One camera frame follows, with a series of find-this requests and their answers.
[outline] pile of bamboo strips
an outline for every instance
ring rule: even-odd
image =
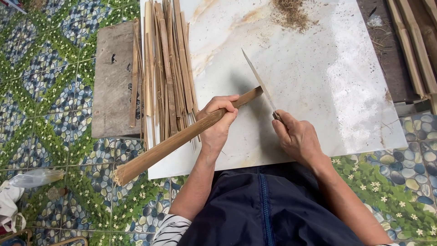
[[[134,88],[138,85],[139,70],[140,138],[149,150],[193,124],[198,108],[188,48],[190,25],[180,11],[179,0],[173,3],[164,0],[162,4],[147,1],[144,25],[142,28],[139,25],[140,22],[135,19],[130,126],[135,126],[136,105],[132,101],[136,102],[133,97],[136,95]],[[144,33],[143,53],[140,47],[141,29]],[[155,126],[159,126],[158,133],[155,133]]]
[[[416,94],[437,114],[437,7],[434,0],[387,0]]]

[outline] knife handle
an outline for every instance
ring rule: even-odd
[[[277,120],[281,121],[282,124],[285,124],[285,123],[282,121],[281,117],[280,117],[280,116],[279,116],[275,111],[273,111],[273,119],[277,119]]]

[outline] forearm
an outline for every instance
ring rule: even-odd
[[[180,192],[170,207],[169,214],[182,216],[190,221],[203,209],[211,192],[215,161],[203,151]]]
[[[317,166],[320,168],[314,168],[313,173],[331,211],[365,245],[393,243],[373,214],[335,171],[330,158],[325,156],[318,161]]]

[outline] person's left hand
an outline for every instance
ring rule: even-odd
[[[238,98],[240,98],[239,95],[213,97],[205,108],[196,114],[196,121],[198,121],[218,109],[226,108],[228,110],[223,118],[200,134],[202,141],[201,152],[213,158],[214,162],[219,157],[223,146],[225,146],[229,127],[237,117],[238,109],[234,108],[231,102],[238,100]]]

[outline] white marble board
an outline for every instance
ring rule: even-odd
[[[356,0],[308,0],[304,8],[318,23],[299,33],[277,24],[269,0],[182,0],[199,108],[258,86],[243,48],[276,107],[311,122],[325,154],[406,147]],[[242,107],[215,169],[290,161],[271,120],[264,96]],[[201,146],[194,145],[149,168],[149,179],[189,174]]]

